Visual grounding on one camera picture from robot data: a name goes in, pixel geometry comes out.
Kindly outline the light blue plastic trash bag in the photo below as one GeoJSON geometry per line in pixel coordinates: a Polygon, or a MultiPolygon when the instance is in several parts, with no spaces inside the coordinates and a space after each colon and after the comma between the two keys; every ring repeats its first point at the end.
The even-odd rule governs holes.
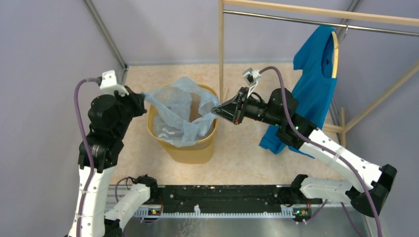
{"type": "Polygon", "coordinates": [[[213,132],[217,116],[211,111],[221,104],[217,95],[182,77],[173,84],[144,93],[155,110],[151,134],[175,147],[197,144],[213,132]]]}

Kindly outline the yellow plastic trash bin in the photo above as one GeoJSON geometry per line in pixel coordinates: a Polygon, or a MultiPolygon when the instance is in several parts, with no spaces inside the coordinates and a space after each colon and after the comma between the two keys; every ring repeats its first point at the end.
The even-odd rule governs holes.
{"type": "MultiPolygon", "coordinates": [[[[199,84],[199,86],[217,95],[217,93],[212,88],[202,84],[199,84]]],[[[150,111],[147,117],[148,131],[154,140],[160,143],[163,149],[171,156],[174,161],[188,164],[202,164],[208,162],[212,158],[214,153],[215,133],[218,127],[217,118],[215,122],[213,122],[213,132],[211,132],[207,138],[198,141],[197,144],[193,146],[178,148],[156,138],[151,134],[151,118],[153,118],[156,113],[156,110],[150,105],[150,111]]]]}

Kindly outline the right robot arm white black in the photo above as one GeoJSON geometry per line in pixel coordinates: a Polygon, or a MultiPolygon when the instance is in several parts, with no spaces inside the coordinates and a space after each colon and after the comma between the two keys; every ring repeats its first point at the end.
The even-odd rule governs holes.
{"type": "Polygon", "coordinates": [[[326,180],[298,175],[290,189],[293,202],[321,198],[349,203],[369,217],[380,214],[397,174],[394,166],[370,163],[333,141],[314,123],[295,113],[298,101],[287,89],[273,90],[268,102],[254,99],[248,91],[248,87],[241,87],[232,99],[211,112],[235,125],[244,118],[273,125],[282,143],[320,160],[344,177],[326,180]]]}

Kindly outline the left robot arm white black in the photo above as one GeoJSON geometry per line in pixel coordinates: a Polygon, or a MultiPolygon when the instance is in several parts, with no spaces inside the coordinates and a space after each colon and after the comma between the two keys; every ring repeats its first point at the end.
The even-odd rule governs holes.
{"type": "Polygon", "coordinates": [[[110,181],[124,144],[123,138],[135,117],[147,112],[145,95],[126,87],[127,95],[117,92],[93,99],[88,117],[89,133],[79,146],[79,193],[70,237],[120,237],[138,208],[158,199],[156,179],[143,175],[129,192],[106,210],[110,181]]]}

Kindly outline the blue t-shirt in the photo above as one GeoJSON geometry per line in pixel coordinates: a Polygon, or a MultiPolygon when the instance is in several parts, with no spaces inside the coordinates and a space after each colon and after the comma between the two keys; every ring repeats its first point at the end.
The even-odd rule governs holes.
{"type": "Polygon", "coordinates": [[[294,70],[302,75],[292,90],[299,102],[296,113],[322,128],[337,78],[332,78],[333,40],[329,26],[318,27],[293,59],[294,70]]]}

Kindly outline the wooden clothes hanger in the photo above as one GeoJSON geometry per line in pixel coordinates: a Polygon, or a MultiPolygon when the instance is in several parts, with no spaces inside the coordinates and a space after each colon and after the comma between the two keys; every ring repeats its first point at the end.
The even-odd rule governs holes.
{"type": "Polygon", "coordinates": [[[346,24],[345,26],[345,33],[341,38],[338,38],[335,31],[332,31],[331,36],[333,40],[333,57],[332,57],[332,78],[337,78],[337,70],[338,70],[338,59],[339,59],[339,44],[343,42],[346,38],[347,32],[349,29],[349,25],[346,24]]]}

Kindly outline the wooden clothes rack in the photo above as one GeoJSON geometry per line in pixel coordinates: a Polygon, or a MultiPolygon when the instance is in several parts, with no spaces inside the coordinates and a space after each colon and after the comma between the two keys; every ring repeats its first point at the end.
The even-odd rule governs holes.
{"type": "MultiPolygon", "coordinates": [[[[277,17],[264,14],[255,14],[247,13],[241,11],[231,11],[226,10],[225,5],[234,5],[242,7],[252,7],[259,9],[268,9],[268,10],[277,10],[284,12],[293,12],[300,14],[308,15],[319,15],[325,17],[341,18],[344,21],[348,20],[358,20],[366,22],[377,22],[385,24],[394,24],[394,25],[405,25],[418,27],[419,20],[417,18],[409,17],[398,17],[398,16],[388,16],[388,15],[379,15],[371,13],[360,13],[355,12],[354,8],[359,4],[359,1],[354,0],[350,8],[346,11],[343,10],[332,10],[308,6],[298,6],[298,5],[289,5],[289,4],[280,4],[272,2],[263,2],[255,0],[220,0],[218,1],[218,67],[219,67],[219,91],[222,95],[226,95],[226,90],[224,89],[224,15],[241,15],[249,17],[257,17],[264,19],[274,19],[281,21],[289,21],[303,24],[312,24],[320,25],[320,22],[309,21],[304,19],[296,18],[286,18],[286,17],[277,17]]],[[[419,63],[415,62],[407,71],[405,71],[396,81],[389,86],[375,101],[373,101],[366,109],[364,109],[359,115],[353,118],[350,122],[345,122],[345,110],[344,108],[340,109],[340,125],[331,125],[326,124],[324,128],[326,131],[335,132],[340,135],[340,143],[343,146],[346,146],[346,134],[351,130],[355,125],[357,125],[362,119],[369,115],[377,106],[384,102],[391,94],[393,94],[398,88],[400,88],[404,83],[406,83],[412,76],[414,76],[419,71],[419,63]]]]}

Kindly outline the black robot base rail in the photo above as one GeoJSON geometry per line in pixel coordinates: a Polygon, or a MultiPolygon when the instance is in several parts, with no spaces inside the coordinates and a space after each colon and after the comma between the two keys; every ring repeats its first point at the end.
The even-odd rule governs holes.
{"type": "Polygon", "coordinates": [[[297,189],[283,185],[166,185],[153,191],[145,203],[162,207],[164,214],[191,213],[195,206],[202,213],[250,214],[279,213],[286,207],[322,202],[308,200],[297,189]]]}

